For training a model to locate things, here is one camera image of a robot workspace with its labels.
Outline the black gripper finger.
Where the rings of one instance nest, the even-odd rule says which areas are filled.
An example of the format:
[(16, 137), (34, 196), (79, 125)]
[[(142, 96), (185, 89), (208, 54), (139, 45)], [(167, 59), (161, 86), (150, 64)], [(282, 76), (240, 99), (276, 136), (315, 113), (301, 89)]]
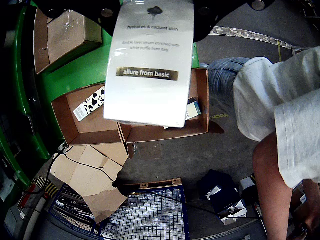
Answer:
[(205, 39), (224, 17), (247, 4), (255, 11), (268, 8), (274, 0), (194, 0), (194, 37), (197, 43)]
[(110, 36), (114, 35), (121, 9), (119, 0), (35, 0), (34, 3), (51, 19), (67, 10), (79, 13), (100, 25)]

